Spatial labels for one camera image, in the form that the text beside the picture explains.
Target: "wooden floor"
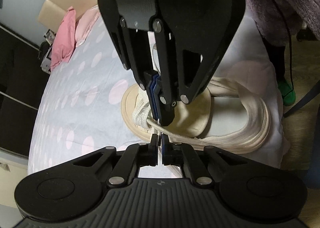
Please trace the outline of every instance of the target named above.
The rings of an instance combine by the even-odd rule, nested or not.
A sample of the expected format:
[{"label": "wooden floor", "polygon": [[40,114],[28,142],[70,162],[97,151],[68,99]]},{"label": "wooden floor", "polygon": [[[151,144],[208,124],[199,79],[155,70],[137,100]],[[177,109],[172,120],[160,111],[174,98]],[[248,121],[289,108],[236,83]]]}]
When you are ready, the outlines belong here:
[{"label": "wooden floor", "polygon": [[[293,37],[292,53],[294,89],[299,101],[320,80],[320,41],[298,42]],[[288,48],[286,78],[290,79]],[[282,120],[284,136],[291,143],[289,152],[283,158],[282,169],[308,169],[319,104],[320,95],[294,115]],[[320,190],[308,191],[308,200],[300,219],[309,227],[320,228]]]}]

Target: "bed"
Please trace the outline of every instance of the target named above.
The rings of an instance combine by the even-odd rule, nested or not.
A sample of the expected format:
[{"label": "bed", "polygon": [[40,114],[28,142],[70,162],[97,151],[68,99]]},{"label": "bed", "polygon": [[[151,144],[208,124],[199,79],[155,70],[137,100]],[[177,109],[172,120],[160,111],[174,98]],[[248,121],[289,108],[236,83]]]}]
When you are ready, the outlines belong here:
[{"label": "bed", "polygon": [[[56,32],[68,7],[73,6],[77,16],[81,16],[95,4],[96,0],[46,0],[38,19]],[[152,33],[149,41],[152,48],[155,43]],[[281,95],[273,66],[248,13],[215,75],[236,80],[264,99],[271,115],[267,141],[258,150],[243,156],[280,167],[282,156],[289,148],[281,125]],[[123,69],[100,16],[69,63],[61,63],[51,73],[34,125],[28,173],[105,146],[124,150],[139,142],[126,127],[120,112],[121,98],[133,84],[132,71]],[[202,136],[225,135],[240,129],[246,120],[246,111],[238,98],[215,98],[211,120]],[[142,168],[140,176],[176,177],[164,166],[158,166],[156,171],[150,168]]]}]

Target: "wall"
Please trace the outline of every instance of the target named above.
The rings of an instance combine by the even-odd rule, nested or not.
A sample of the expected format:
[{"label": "wall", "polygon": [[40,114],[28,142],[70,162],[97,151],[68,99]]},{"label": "wall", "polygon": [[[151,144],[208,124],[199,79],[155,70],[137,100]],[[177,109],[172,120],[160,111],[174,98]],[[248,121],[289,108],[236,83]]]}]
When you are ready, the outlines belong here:
[{"label": "wall", "polygon": [[10,164],[8,166],[10,171],[0,168],[0,204],[16,208],[14,190],[18,183],[27,176],[27,170]]},{"label": "wall", "polygon": [[0,168],[0,227],[12,228],[20,220],[21,214],[14,200],[17,184],[27,176],[27,166],[0,158],[0,162],[8,164],[10,171]]},{"label": "wall", "polygon": [[0,227],[12,228],[22,220],[21,214],[17,208],[4,206],[0,204]]},{"label": "wall", "polygon": [[37,21],[45,0],[3,0],[0,23],[32,43],[40,45],[47,28]]}]

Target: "screw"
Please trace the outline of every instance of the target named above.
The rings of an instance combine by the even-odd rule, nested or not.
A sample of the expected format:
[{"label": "screw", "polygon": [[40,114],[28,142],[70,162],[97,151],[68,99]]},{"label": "screw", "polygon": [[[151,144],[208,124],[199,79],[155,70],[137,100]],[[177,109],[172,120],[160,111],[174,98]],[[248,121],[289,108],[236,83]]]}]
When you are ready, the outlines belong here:
[{"label": "screw", "polygon": [[185,103],[185,104],[188,104],[188,103],[189,103],[189,100],[188,100],[187,96],[185,96],[184,94],[182,94],[182,95],[180,96],[180,99],[181,99],[181,101],[182,101],[183,103]]},{"label": "screw", "polygon": [[111,185],[120,185],[124,182],[124,178],[120,176],[113,176],[109,178],[109,183]]},{"label": "screw", "polygon": [[209,185],[212,183],[212,179],[209,178],[209,177],[206,177],[206,176],[202,176],[202,177],[198,177],[196,182],[199,184],[199,185]]},{"label": "screw", "polygon": [[120,26],[125,27],[125,20],[123,17],[121,17],[121,19],[120,19]]},{"label": "screw", "polygon": [[161,25],[161,22],[160,22],[159,19],[156,19],[155,21],[153,21],[152,28],[153,28],[153,31],[155,33],[160,33],[161,32],[162,25]]},{"label": "screw", "polygon": [[166,104],[166,103],[167,103],[166,100],[165,100],[165,98],[164,98],[163,96],[160,96],[160,101],[161,101],[163,104]]}]

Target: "shoe tongue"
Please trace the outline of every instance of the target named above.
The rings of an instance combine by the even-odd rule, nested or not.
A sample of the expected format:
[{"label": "shoe tongue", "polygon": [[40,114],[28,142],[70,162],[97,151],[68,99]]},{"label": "shoe tongue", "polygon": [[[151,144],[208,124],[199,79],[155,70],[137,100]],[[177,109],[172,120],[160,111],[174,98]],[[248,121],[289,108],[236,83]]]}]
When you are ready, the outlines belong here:
[{"label": "shoe tongue", "polygon": [[178,135],[195,138],[204,131],[209,121],[210,110],[211,94],[206,88],[190,104],[179,101],[174,110],[173,122],[164,128]]}]

